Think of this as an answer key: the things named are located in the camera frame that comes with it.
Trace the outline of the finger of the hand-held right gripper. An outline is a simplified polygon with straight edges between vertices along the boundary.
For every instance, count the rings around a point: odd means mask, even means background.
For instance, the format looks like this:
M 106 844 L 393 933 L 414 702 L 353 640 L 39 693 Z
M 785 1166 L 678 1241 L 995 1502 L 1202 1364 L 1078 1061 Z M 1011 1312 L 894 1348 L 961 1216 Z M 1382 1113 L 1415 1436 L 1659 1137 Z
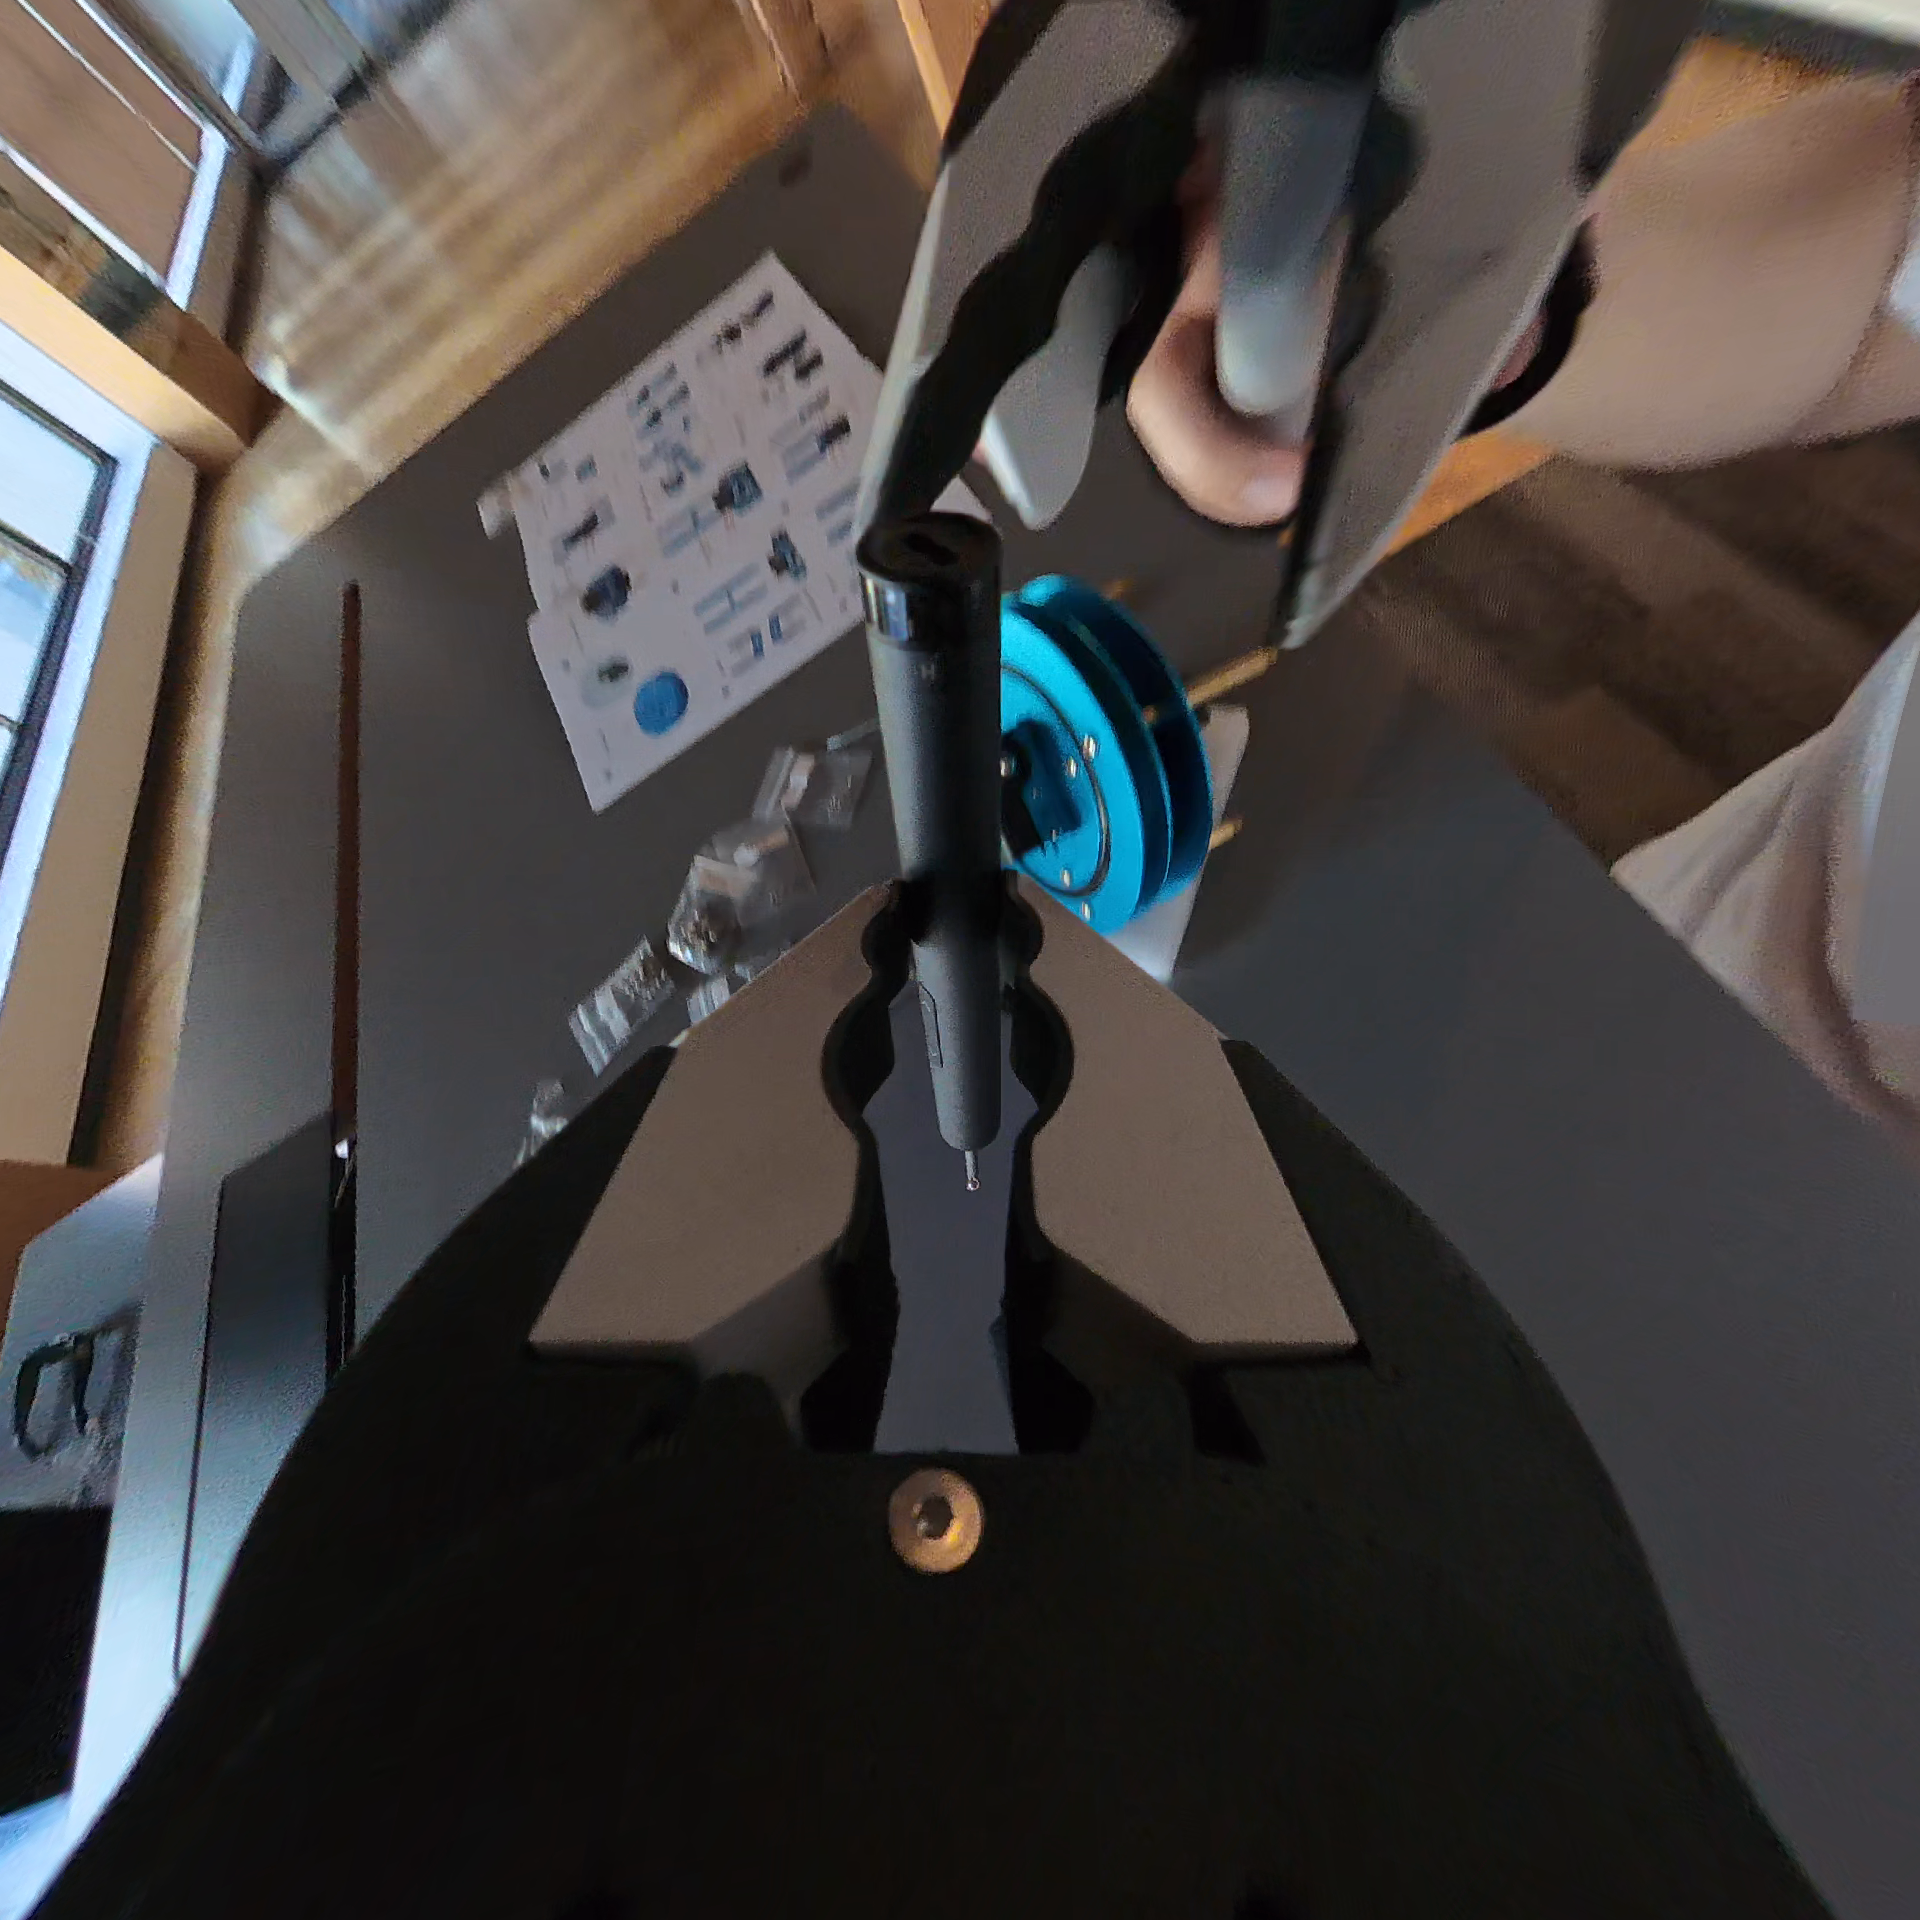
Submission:
M 1697 22 L 1683 1 L 1398 4 L 1350 191 L 1281 646 L 1331 621 L 1462 436 Z
M 979 453 L 1027 531 L 1073 502 L 1178 278 L 1201 14 L 1003 4 L 987 22 L 885 361 L 860 543 L 932 512 Z

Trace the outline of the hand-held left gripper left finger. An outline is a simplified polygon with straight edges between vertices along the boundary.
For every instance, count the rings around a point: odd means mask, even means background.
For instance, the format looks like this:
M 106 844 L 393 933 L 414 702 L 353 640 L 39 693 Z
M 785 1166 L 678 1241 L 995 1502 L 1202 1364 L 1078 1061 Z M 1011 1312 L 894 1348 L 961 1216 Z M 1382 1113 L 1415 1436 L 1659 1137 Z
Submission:
M 899 1284 L 869 1105 L 895 1067 L 899 884 L 867 888 L 695 1023 L 532 1344 L 881 1404 Z

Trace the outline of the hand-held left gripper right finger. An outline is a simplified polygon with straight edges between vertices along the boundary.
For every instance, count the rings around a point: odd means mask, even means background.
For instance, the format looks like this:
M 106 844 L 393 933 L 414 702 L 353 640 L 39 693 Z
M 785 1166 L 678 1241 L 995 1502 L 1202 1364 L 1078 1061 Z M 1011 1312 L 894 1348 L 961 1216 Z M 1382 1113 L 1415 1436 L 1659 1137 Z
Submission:
M 1153 1376 L 1359 1353 L 1222 1036 L 1033 879 L 1017 1083 L 1020 1429 L 1090 1429 Z

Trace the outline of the blue metal wheel assembly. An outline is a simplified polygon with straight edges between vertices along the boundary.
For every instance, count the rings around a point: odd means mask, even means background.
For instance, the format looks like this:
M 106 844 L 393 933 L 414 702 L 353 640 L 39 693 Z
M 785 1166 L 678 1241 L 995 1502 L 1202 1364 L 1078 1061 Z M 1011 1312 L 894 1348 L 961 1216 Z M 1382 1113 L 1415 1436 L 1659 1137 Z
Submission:
M 1233 694 L 1281 646 L 1197 676 L 1115 596 L 1063 573 L 999 603 L 999 860 L 1067 915 L 1169 973 L 1250 723 Z

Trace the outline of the black electric screwdriver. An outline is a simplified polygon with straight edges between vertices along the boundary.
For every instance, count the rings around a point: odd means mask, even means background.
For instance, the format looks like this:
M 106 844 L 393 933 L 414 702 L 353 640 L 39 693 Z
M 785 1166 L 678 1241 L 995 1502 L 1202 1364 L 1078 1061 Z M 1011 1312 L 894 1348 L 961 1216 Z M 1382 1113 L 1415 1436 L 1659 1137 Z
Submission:
M 935 1119 L 979 1189 L 1013 1070 L 1037 1105 L 1014 1134 L 1011 1204 L 1033 1208 L 1035 1141 L 1073 1055 L 1031 976 L 1037 917 L 1001 861 L 1001 540 L 977 516 L 909 512 L 877 519 L 854 563 Z

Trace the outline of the person's right forearm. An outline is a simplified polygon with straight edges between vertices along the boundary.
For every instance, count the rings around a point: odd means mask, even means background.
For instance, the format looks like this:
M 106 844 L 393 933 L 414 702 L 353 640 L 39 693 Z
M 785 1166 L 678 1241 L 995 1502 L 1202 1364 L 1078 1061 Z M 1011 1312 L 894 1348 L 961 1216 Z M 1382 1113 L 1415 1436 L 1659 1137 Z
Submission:
M 1915 72 L 1822 81 L 1590 199 L 1587 302 L 1494 431 L 1683 470 L 1918 419 Z

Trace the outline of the neighbouring grey desk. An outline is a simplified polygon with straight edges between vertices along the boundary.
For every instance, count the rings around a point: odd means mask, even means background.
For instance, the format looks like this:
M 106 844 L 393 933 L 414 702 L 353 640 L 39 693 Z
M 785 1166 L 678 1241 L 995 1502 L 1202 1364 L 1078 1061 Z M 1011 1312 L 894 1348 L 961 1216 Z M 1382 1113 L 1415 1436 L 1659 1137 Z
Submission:
M 23 1252 L 3 1348 L 3 1508 L 110 1508 L 159 1198 L 151 1156 Z

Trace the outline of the person's right hand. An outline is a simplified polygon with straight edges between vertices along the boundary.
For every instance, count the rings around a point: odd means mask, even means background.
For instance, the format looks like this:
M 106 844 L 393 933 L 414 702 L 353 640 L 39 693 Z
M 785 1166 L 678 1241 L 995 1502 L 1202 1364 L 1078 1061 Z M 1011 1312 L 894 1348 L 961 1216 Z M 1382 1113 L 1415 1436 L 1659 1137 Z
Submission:
M 1182 276 L 1127 390 L 1127 420 L 1169 489 L 1214 524 L 1276 531 L 1299 502 L 1306 453 L 1238 415 L 1217 384 L 1219 155 L 1207 142 L 1180 185 Z

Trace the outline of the printed instruction sheet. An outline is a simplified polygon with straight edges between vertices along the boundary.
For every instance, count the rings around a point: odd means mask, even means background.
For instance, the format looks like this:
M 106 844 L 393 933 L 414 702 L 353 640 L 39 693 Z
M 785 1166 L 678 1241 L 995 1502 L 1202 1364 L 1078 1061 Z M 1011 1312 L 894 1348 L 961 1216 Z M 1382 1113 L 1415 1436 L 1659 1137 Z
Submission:
M 535 663 L 609 811 L 860 619 L 854 519 L 881 371 L 763 251 L 498 477 Z

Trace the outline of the person's white shirt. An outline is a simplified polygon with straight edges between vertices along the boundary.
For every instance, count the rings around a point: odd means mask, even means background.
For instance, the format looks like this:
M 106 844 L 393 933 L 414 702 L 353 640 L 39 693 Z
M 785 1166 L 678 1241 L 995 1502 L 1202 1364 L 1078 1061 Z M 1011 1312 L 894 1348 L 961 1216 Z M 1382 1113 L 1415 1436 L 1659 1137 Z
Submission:
M 1915 619 L 1835 718 L 1614 877 L 1835 1097 L 1918 1148 Z

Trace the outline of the large grid window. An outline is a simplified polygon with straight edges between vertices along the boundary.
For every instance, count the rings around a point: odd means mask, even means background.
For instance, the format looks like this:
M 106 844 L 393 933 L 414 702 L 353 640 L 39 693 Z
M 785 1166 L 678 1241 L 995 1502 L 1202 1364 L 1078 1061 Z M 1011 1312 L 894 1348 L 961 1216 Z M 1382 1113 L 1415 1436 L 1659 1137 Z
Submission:
M 3 327 L 3 979 L 78 744 L 154 433 Z

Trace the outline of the narrow side window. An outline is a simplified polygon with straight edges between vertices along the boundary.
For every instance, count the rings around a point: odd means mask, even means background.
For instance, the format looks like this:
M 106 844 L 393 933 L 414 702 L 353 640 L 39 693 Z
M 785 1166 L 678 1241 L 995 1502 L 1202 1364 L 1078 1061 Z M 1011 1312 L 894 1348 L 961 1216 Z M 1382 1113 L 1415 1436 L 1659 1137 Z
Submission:
M 229 4 L 3 4 L 5 197 L 236 341 L 257 43 Z

